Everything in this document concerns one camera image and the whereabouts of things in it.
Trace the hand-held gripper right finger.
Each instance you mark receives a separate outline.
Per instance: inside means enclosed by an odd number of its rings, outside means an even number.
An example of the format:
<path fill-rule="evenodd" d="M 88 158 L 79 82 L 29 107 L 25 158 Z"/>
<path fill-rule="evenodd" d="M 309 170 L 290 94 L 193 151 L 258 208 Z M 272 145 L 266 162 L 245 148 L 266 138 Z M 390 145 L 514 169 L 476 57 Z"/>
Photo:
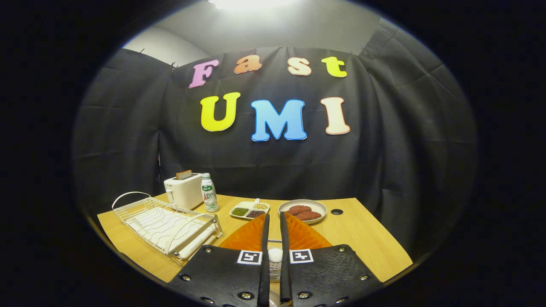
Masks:
<path fill-rule="evenodd" d="M 383 288 L 349 245 L 332 245 L 289 213 L 281 213 L 279 223 L 282 303 L 290 307 L 355 307 Z"/>

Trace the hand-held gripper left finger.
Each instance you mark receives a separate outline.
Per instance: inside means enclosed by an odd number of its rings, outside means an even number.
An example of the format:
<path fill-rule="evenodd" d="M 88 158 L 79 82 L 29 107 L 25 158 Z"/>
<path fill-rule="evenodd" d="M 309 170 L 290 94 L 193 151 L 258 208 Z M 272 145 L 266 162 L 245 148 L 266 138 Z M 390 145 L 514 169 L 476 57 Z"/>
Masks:
<path fill-rule="evenodd" d="M 220 246 L 203 245 L 169 286 L 207 307 L 269 306 L 269 224 L 270 216 L 262 214 Z"/>

